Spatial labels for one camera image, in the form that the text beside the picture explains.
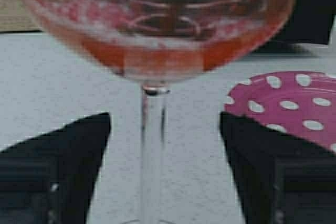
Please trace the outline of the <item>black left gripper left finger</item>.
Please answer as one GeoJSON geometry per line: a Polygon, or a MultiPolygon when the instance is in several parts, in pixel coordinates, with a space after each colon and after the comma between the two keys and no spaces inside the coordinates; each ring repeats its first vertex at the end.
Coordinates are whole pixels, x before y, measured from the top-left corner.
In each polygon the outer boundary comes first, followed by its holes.
{"type": "Polygon", "coordinates": [[[1,150],[1,223],[86,223],[110,132],[105,112],[1,150]]]}

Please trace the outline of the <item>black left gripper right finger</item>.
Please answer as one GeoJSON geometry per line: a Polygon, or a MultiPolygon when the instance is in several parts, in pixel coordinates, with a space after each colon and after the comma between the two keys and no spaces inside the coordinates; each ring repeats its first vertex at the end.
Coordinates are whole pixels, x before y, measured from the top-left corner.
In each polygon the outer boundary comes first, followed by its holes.
{"type": "Polygon", "coordinates": [[[245,116],[219,130],[245,223],[335,223],[335,154],[245,116]]]}

